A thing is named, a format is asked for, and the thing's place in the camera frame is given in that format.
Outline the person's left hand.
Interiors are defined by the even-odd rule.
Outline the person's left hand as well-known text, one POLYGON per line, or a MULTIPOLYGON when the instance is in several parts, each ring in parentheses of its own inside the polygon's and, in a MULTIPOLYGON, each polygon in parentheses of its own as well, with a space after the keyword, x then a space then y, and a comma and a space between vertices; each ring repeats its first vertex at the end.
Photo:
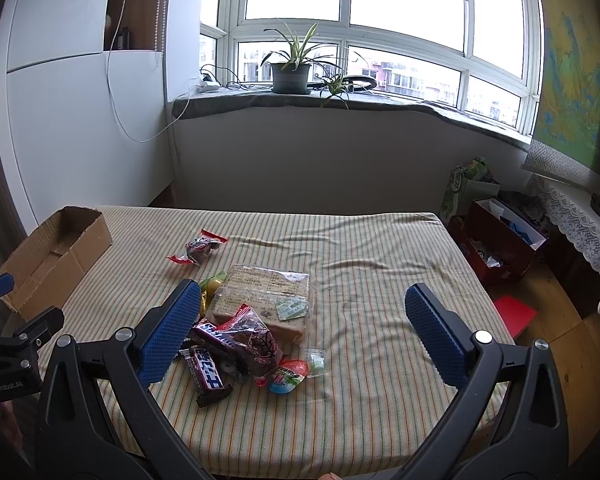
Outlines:
POLYGON ((23 436, 10 401, 0 403, 0 430, 5 439, 17 451, 22 450, 23 436))

